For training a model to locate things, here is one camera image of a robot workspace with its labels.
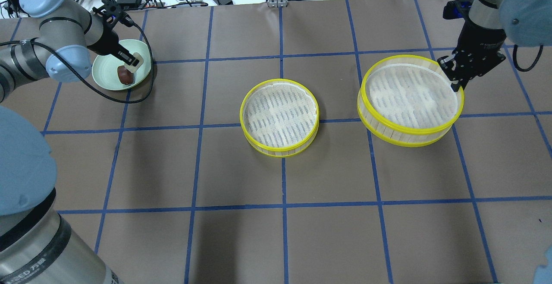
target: plate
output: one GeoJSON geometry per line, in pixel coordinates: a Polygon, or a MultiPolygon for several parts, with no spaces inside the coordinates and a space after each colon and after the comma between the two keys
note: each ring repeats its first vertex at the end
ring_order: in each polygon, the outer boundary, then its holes
{"type": "Polygon", "coordinates": [[[147,74],[150,73],[151,60],[150,51],[147,45],[134,39],[126,39],[119,41],[123,47],[125,47],[131,54],[138,52],[143,58],[144,63],[134,76],[134,83],[132,85],[123,85],[119,81],[117,74],[117,67],[124,65],[122,60],[119,60],[113,55],[99,55],[92,64],[92,78],[102,88],[111,91],[122,91],[137,86],[140,82],[146,79],[147,74]]]}

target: brown object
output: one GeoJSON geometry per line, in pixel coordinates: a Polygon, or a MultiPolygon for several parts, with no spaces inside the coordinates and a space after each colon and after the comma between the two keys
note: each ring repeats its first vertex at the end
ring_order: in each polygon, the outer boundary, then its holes
{"type": "Polygon", "coordinates": [[[132,85],[134,83],[134,74],[126,69],[124,65],[117,67],[117,75],[123,85],[132,85]]]}

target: small basket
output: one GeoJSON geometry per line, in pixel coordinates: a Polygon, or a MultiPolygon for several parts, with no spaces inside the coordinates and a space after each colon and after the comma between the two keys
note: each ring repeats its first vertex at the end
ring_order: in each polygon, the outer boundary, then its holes
{"type": "Polygon", "coordinates": [[[420,147],[442,138],[464,107],[438,63],[415,55],[391,56],[368,70],[358,93],[364,125],[399,146],[420,147]]]}
{"type": "Polygon", "coordinates": [[[288,79],[256,85],[243,99],[240,124],[258,152],[285,158],[304,151],[314,140],[320,110],[312,93],[288,79]]]}

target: white label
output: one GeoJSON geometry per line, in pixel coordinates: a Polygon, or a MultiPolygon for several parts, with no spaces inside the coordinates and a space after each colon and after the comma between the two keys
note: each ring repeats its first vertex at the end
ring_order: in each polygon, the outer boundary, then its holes
{"type": "Polygon", "coordinates": [[[124,282],[108,266],[105,266],[105,280],[103,284],[124,284],[124,282]]]}

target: yellow-rimmed basket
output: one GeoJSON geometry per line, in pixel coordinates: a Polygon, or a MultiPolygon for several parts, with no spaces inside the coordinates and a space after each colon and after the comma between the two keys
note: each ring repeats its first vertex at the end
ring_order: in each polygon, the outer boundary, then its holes
{"type": "Polygon", "coordinates": [[[247,141],[258,152],[275,158],[303,152],[314,140],[319,122],[314,95],[289,79],[256,85],[240,107],[240,124],[247,141]]]}
{"type": "MultiPolygon", "coordinates": [[[[423,82],[423,77],[413,76],[416,78],[416,83],[423,82]]],[[[410,90],[410,84],[401,84],[396,81],[392,84],[392,87],[397,87],[399,90],[391,89],[389,91],[406,91],[410,90]]],[[[423,97],[432,97],[432,93],[426,94],[423,93],[423,97]]],[[[415,56],[415,55],[398,55],[384,58],[376,63],[374,66],[368,70],[365,74],[364,79],[361,84],[361,89],[358,93],[357,98],[357,109],[364,125],[376,136],[379,138],[399,146],[406,147],[420,147],[432,144],[442,138],[452,127],[454,121],[458,119],[462,113],[464,107],[464,92],[460,89],[458,92],[453,92],[450,88],[450,81],[447,76],[441,70],[439,64],[433,60],[430,60],[425,57],[415,56]],[[374,99],[370,96],[370,91],[367,90],[368,82],[370,78],[374,76],[374,73],[380,72],[381,69],[387,67],[412,67],[419,71],[428,71],[428,73],[433,74],[441,78],[444,85],[448,86],[450,89],[451,95],[455,96],[456,99],[456,110],[452,117],[444,123],[432,127],[414,127],[414,126],[405,126],[390,119],[387,119],[380,112],[376,110],[374,105],[371,103],[371,99],[374,99]]]]}

